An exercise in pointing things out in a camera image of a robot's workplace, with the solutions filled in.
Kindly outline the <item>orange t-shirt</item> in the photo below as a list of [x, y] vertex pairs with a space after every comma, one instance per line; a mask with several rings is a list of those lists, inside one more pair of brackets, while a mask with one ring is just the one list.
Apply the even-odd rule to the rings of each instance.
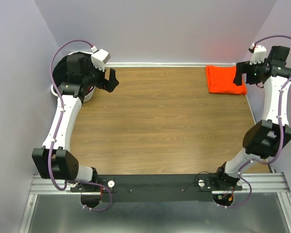
[[206, 66], [206, 79], [208, 92], [211, 94], [246, 95], [247, 89], [244, 83], [237, 86], [233, 80], [236, 75], [236, 66], [216, 67]]

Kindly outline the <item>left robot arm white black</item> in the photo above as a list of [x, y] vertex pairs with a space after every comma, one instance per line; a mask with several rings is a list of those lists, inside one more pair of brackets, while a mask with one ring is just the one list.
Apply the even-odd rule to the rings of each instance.
[[105, 79], [106, 63], [110, 55], [105, 50], [95, 53], [73, 52], [51, 67], [51, 90], [57, 97], [56, 113], [50, 131], [40, 148], [34, 148], [32, 159], [43, 179], [50, 179], [60, 191], [56, 180], [81, 182], [88, 192], [97, 188], [97, 171], [81, 166], [70, 153], [70, 140], [76, 117], [84, 102], [91, 99], [95, 89], [109, 93], [119, 85], [115, 70]]

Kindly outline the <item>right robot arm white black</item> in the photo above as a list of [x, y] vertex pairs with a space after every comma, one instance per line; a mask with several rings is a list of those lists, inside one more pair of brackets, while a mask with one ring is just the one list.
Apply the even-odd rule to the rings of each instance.
[[263, 85], [263, 114], [245, 134], [239, 153], [217, 169], [213, 184], [219, 190], [237, 186], [242, 173], [255, 163], [273, 163], [291, 140], [287, 117], [291, 68], [286, 66], [290, 48], [273, 46], [268, 52], [264, 46], [252, 45], [249, 50], [252, 57], [236, 64], [233, 82]]

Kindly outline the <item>white laundry basket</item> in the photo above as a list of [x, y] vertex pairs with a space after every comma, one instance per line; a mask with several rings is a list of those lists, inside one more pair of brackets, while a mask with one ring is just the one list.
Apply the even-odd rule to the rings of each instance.
[[79, 97], [82, 102], [87, 102], [93, 95], [94, 89], [88, 90], [90, 80], [84, 85], [62, 84], [58, 89], [61, 95], [73, 95]]

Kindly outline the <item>black garment in basket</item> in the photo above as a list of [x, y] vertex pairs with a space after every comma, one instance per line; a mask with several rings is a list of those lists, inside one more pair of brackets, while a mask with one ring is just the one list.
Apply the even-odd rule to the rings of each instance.
[[75, 52], [63, 57], [55, 66], [52, 77], [57, 88], [64, 84], [84, 85], [93, 69], [90, 54]]

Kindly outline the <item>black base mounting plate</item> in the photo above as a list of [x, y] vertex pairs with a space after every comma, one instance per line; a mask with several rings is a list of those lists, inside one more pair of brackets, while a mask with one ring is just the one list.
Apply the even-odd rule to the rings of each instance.
[[81, 194], [82, 204], [96, 207], [99, 203], [209, 201], [228, 202], [239, 185], [219, 181], [215, 174], [176, 175], [100, 175], [99, 186], [78, 183], [70, 188]]

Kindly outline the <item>aluminium rail frame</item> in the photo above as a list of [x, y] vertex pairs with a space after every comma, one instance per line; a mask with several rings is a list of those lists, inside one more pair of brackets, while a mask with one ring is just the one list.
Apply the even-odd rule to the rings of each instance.
[[[203, 67], [118, 67], [119, 86], [96, 90], [77, 117], [71, 149], [116, 175], [214, 172], [240, 149], [254, 123], [245, 96], [210, 94]], [[80, 195], [34, 176], [29, 233], [291, 233], [287, 190], [255, 190], [241, 207], [213, 202], [115, 202], [82, 209]]]

